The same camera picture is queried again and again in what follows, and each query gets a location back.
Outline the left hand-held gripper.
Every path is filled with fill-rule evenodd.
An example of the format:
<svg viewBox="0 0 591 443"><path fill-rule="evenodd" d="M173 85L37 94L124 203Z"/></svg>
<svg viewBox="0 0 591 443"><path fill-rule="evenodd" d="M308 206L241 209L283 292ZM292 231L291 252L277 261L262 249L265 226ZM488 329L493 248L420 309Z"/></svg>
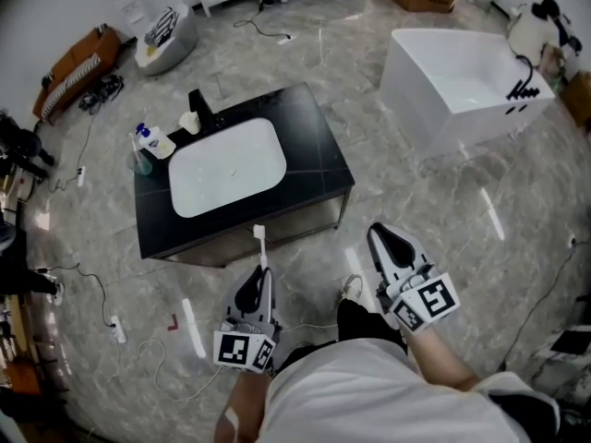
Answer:
<svg viewBox="0 0 591 443"><path fill-rule="evenodd" d="M226 295L228 318L214 332L216 365L256 374L264 373L279 342L282 327L274 320L275 292L271 269L261 266L244 272ZM232 317L261 314L261 322L248 323Z"/></svg>

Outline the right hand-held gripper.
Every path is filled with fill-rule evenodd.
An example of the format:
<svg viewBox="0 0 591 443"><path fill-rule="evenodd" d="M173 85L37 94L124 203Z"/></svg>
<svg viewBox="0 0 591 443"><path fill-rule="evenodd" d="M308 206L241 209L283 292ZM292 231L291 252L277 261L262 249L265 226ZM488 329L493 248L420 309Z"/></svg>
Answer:
<svg viewBox="0 0 591 443"><path fill-rule="evenodd" d="M437 272L423 246L411 234L381 222L368 229L368 246L381 276L378 298L386 316L412 335L460 307L448 273Z"/></svg>

